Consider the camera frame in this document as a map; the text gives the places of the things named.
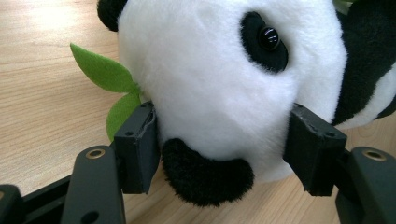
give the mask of black eye patch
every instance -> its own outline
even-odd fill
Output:
[[[275,73],[285,70],[289,54],[276,29],[257,12],[247,13],[241,25],[242,42],[250,60]]]

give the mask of green leaf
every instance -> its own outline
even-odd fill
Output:
[[[78,66],[97,86],[114,92],[140,92],[129,71],[120,63],[75,44],[70,44],[70,49]]]
[[[140,106],[139,95],[129,93],[120,98],[113,107],[111,107],[106,121],[107,136],[110,141],[114,140],[114,134],[116,134],[123,122],[131,116],[134,109],[138,106]]]

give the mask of table surface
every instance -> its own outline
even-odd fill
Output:
[[[0,183],[22,195],[70,175],[77,154],[108,145],[106,115],[120,99],[80,71],[71,42],[118,59],[117,34],[96,15],[95,0],[2,0],[0,7]],[[346,131],[347,148],[396,155],[396,115]],[[334,197],[314,198],[295,175],[257,184],[219,208],[183,203],[154,177],[149,195],[125,195],[128,223],[339,223]]]

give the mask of panda plush toy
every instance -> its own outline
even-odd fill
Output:
[[[100,0],[120,63],[159,118],[163,169],[186,202],[240,199],[291,174],[298,103],[341,129],[395,111],[396,1]]]

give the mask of black panda ear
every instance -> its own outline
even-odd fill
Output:
[[[163,146],[163,169],[180,198],[198,206],[233,202],[251,189],[254,174],[241,159],[214,161],[191,150],[180,139]]]
[[[119,30],[118,19],[128,0],[99,0],[98,16],[100,21],[110,30]]]

